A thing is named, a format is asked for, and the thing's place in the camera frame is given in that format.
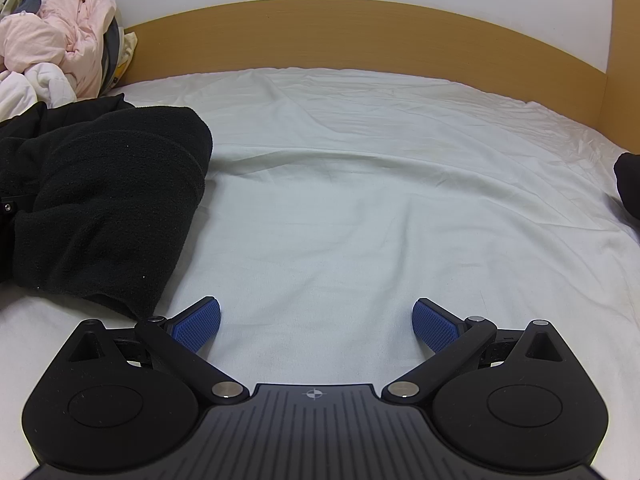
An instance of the black fleece garment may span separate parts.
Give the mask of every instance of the black fleece garment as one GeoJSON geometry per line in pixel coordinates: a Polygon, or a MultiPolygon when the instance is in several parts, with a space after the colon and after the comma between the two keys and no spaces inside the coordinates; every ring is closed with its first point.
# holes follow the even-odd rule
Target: black fleece garment
{"type": "Polygon", "coordinates": [[[613,171],[625,209],[640,220],[640,155],[623,153],[614,164],[613,171]]]}
{"type": "Polygon", "coordinates": [[[204,192],[209,129],[190,108],[122,96],[38,105],[0,123],[0,196],[37,193],[4,229],[15,233],[10,275],[150,316],[204,192]]]}

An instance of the blue gripper pad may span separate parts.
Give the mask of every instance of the blue gripper pad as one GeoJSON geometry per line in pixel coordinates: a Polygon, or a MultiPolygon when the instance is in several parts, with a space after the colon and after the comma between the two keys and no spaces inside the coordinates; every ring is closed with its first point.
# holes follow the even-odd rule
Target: blue gripper pad
{"type": "Polygon", "coordinates": [[[196,353],[218,333],[220,319],[218,301],[207,296],[167,320],[166,330],[177,342],[196,353]]]}
{"type": "Polygon", "coordinates": [[[466,330],[464,321],[426,298],[415,303],[411,322],[415,335],[436,353],[466,330]]]}

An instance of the pink comforter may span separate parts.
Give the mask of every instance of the pink comforter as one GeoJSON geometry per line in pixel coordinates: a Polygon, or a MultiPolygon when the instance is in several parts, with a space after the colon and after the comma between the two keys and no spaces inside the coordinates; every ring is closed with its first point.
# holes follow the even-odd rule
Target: pink comforter
{"type": "Polygon", "coordinates": [[[42,0],[37,15],[21,12],[0,22],[0,62],[19,73],[55,63],[78,98],[98,97],[102,35],[115,11],[114,0],[42,0]]]}

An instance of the blue textured pad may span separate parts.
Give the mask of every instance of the blue textured pad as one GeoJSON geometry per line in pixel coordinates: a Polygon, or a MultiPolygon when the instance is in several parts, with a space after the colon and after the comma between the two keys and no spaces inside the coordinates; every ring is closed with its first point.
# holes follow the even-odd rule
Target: blue textured pad
{"type": "Polygon", "coordinates": [[[414,326],[415,335],[436,353],[459,337],[458,327],[454,323],[445,319],[421,301],[414,305],[411,322],[414,326]]]}
{"type": "Polygon", "coordinates": [[[174,326],[171,336],[196,353],[220,328],[220,305],[214,299],[174,326]]]}

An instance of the mattress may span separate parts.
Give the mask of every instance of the mattress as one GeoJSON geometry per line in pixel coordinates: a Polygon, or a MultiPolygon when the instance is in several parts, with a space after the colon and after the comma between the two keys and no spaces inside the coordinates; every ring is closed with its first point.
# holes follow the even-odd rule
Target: mattress
{"type": "MultiPolygon", "coordinates": [[[[157,314],[222,306],[204,356],[256,383],[372,383],[429,353],[427,297],[501,328],[550,320],[609,409],[594,467],[640,477],[640,246],[618,198],[622,152],[536,103],[444,80],[352,70],[196,74],[122,89],[194,108],[214,154],[157,314]]],[[[36,462],[22,406],[96,304],[0,285],[0,477],[36,462]]]]}

